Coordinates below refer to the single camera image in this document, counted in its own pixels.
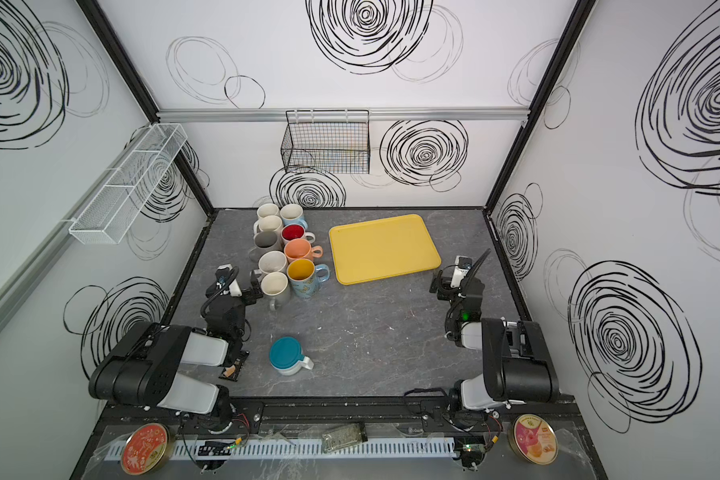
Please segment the blue butterfly mug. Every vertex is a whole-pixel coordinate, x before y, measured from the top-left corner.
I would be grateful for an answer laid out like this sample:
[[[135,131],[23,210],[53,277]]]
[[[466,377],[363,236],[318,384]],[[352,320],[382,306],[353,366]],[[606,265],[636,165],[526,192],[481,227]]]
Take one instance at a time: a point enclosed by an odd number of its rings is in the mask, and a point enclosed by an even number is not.
[[[314,296],[320,286],[330,279],[330,268],[302,258],[293,261],[287,268],[287,276],[294,294],[303,299]]]

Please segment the grey mug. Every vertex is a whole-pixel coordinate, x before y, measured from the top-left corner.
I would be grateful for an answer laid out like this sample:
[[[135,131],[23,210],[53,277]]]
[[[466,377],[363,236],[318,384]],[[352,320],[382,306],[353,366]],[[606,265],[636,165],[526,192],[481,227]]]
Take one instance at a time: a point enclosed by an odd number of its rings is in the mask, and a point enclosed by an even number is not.
[[[289,279],[282,272],[265,275],[261,281],[261,288],[267,297],[270,311],[277,311],[286,305],[292,297]]]
[[[277,231],[261,231],[253,237],[254,245],[248,252],[249,260],[257,263],[266,253],[282,250],[282,241]]]

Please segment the cream speckled mug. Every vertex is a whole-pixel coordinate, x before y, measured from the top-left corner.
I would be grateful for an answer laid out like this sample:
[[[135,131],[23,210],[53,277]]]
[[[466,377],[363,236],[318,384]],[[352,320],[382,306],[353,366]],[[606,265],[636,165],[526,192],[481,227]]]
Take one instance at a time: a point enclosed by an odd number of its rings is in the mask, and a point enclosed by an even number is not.
[[[260,275],[272,273],[285,273],[288,267],[287,256],[279,250],[270,251],[261,256],[258,261],[258,272]]]

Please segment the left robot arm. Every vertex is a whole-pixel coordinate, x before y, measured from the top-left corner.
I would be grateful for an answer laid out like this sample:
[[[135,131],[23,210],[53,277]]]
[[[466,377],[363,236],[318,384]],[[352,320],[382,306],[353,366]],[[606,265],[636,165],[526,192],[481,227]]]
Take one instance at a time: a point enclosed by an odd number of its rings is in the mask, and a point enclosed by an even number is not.
[[[89,379],[89,394],[136,407],[159,407],[195,414],[213,433],[234,423],[235,407],[227,387],[179,372],[181,366],[219,367],[221,380],[235,381],[248,352],[246,307],[263,297],[259,274],[221,265],[206,289],[200,316],[205,327],[160,326],[140,321],[132,327]]]

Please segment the pink mug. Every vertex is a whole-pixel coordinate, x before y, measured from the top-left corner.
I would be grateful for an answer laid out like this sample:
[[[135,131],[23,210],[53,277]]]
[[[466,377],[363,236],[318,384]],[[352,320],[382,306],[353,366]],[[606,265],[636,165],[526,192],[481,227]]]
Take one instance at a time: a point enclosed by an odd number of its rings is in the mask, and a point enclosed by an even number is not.
[[[268,215],[262,218],[259,218],[253,226],[254,234],[258,234],[261,232],[275,232],[276,234],[280,234],[280,232],[283,229],[283,221],[280,216],[278,215]]]

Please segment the cream and orange mug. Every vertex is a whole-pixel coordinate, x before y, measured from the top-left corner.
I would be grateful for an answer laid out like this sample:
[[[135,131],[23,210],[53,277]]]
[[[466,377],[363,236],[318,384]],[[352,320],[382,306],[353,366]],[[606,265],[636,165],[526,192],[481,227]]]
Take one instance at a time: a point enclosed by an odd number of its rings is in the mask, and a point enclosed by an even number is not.
[[[299,259],[314,261],[322,257],[323,248],[314,246],[306,239],[294,239],[285,245],[284,254],[289,264]]]

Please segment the light blue mug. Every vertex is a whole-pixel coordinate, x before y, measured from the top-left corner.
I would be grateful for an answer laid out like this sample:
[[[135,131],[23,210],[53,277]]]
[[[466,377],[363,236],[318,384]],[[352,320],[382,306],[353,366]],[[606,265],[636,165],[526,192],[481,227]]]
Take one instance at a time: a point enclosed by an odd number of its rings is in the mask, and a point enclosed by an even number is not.
[[[300,225],[307,229],[308,223],[305,220],[304,209],[299,204],[287,204],[280,209],[280,217],[284,226]]]

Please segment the small cream mug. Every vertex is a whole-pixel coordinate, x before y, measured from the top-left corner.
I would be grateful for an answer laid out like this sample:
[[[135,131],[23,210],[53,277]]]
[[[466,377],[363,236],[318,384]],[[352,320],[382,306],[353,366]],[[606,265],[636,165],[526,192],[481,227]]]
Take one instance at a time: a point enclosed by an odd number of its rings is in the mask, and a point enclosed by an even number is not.
[[[300,239],[306,240],[312,244],[315,241],[316,236],[314,233],[307,231],[306,228],[300,224],[291,224],[282,229],[281,238],[285,244]]]

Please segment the white mug with ribbed base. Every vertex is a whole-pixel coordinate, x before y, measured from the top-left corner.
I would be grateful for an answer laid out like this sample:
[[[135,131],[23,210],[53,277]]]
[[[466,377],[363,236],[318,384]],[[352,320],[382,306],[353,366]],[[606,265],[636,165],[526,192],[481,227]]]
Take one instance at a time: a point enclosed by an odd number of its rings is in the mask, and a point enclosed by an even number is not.
[[[265,203],[259,206],[256,210],[256,214],[259,219],[264,219],[268,216],[278,216],[279,213],[280,208],[277,204],[274,203]]]

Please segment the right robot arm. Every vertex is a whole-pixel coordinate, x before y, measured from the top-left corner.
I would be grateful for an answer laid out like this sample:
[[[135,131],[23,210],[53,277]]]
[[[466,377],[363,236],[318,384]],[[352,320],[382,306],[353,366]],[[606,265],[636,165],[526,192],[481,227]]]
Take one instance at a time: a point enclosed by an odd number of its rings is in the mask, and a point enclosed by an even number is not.
[[[481,353],[481,373],[456,381],[448,393],[449,409],[493,414],[500,406],[555,403],[560,397],[559,380],[540,325],[483,315],[485,285],[477,273],[490,252],[477,259],[456,256],[430,284],[430,292],[449,304],[445,338]]]

